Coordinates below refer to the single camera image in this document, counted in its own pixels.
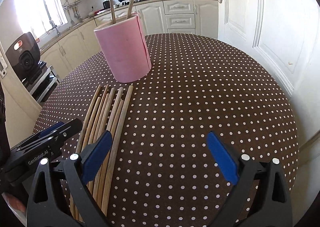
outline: brown tablecloth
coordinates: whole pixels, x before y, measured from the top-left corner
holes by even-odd
[[[112,179],[108,219],[114,226],[206,226],[232,185],[206,146],[214,130],[239,153],[279,158],[291,189],[298,165],[290,105],[275,80],[240,50],[189,34],[146,36],[152,69],[133,83]],[[84,120],[97,86],[124,87],[102,53],[72,71],[49,97],[35,132]],[[76,149],[78,135],[62,148]],[[64,184],[66,198],[68,187]],[[239,220],[245,218],[255,184]]]

